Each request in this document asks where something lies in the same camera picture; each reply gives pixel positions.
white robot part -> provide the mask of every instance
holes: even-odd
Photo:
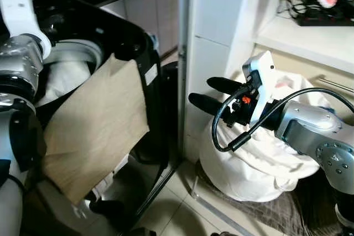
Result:
[[[10,37],[21,34],[34,35],[40,39],[43,59],[49,56],[51,43],[48,37],[39,29],[32,0],[0,0],[0,10]]]
[[[269,51],[265,51],[253,56],[247,60],[242,68],[246,80],[251,78],[251,72],[258,71],[259,78],[262,82],[257,89],[259,98],[249,123],[250,126],[253,126],[258,122],[267,102],[272,98],[273,90],[277,83],[272,55]]]

metal rod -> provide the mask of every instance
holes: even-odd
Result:
[[[207,201],[205,201],[203,198],[201,198],[200,196],[198,196],[197,198],[195,198],[198,203],[200,203],[202,206],[204,206],[206,209],[208,209],[211,213],[213,213],[214,215],[216,215],[217,217],[219,217],[221,220],[223,220],[225,223],[227,223],[228,225],[230,225],[232,228],[234,228],[235,230],[237,230],[239,233],[241,233],[242,236],[254,236],[254,234],[252,234],[251,232],[249,232],[248,230],[246,230],[245,228],[243,228],[240,224],[238,224],[237,222],[235,222],[233,219],[229,218],[228,216],[226,216],[224,213],[222,213],[221,211],[219,211],[218,209],[216,209],[214,206],[212,206],[211,204],[209,204]]]
[[[337,82],[334,82],[334,81],[330,81],[330,80],[327,80],[325,78],[319,78],[318,79],[319,81],[323,82],[323,83],[326,83],[326,84],[329,84],[329,85],[332,85],[334,87],[337,87],[337,88],[341,88],[342,90],[345,90],[345,91],[348,91],[348,92],[351,92],[354,94],[354,89],[353,88],[349,88],[347,86],[344,86],[342,84],[339,84]]]
[[[199,177],[198,175],[195,176],[195,179],[194,179],[194,183],[193,183],[193,187],[192,187],[192,190],[190,191],[190,195],[194,198],[194,199],[197,199],[198,197],[198,194],[196,192],[197,190],[197,185],[198,185],[198,180],[199,180]]]

white wall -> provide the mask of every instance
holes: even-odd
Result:
[[[218,96],[206,80],[231,77],[251,55],[257,9],[258,0],[190,0],[186,96]],[[186,101],[184,153],[190,161],[199,157],[201,132],[210,119]]]

white cloth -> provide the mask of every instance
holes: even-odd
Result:
[[[86,62],[67,61],[50,65],[45,95],[36,107],[52,102],[79,87],[91,76]]]
[[[273,98],[282,99],[311,83],[298,74],[277,71],[277,86]],[[294,100],[315,106],[329,107],[320,93],[307,93]],[[219,122],[217,137],[227,146],[249,127],[235,124],[231,129]],[[252,138],[236,152],[219,152],[211,139],[211,122],[202,136],[200,148],[202,168],[211,182],[223,193],[238,201],[267,202],[283,191],[295,189],[298,179],[314,174],[319,165],[310,157],[274,137],[274,132],[258,128]]]
[[[122,161],[115,167],[115,169],[110,172],[102,181],[98,183],[93,189],[92,192],[96,197],[96,201],[108,190],[108,188],[113,184],[113,177],[119,170],[128,163],[129,154],[125,155]]]

white shelf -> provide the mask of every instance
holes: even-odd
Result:
[[[354,74],[354,27],[301,27],[274,17],[256,43]]]

